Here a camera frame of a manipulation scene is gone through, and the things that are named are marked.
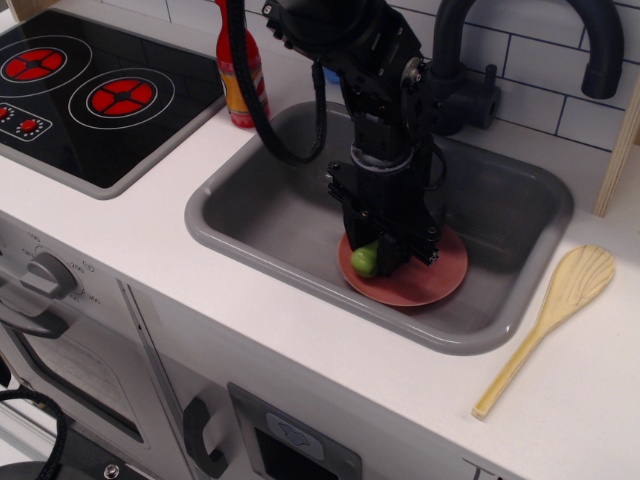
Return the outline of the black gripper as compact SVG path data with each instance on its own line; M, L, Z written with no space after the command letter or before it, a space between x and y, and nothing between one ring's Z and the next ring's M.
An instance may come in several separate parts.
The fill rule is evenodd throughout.
M329 193L342 207L352 250L378 240L377 274L391 276L412 257L429 266L439 258L444 216L441 189L446 161L440 154L374 171L332 162Z

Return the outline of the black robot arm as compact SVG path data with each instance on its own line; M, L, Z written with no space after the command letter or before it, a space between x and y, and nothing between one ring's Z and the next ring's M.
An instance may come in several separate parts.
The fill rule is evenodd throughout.
M374 245L374 274L391 276L416 258L439 256L444 206L429 205L447 176L426 127L430 94L421 43L384 1L268 1L267 26L288 49L311 59L314 77L340 80L354 138L347 162L327 172L353 250Z

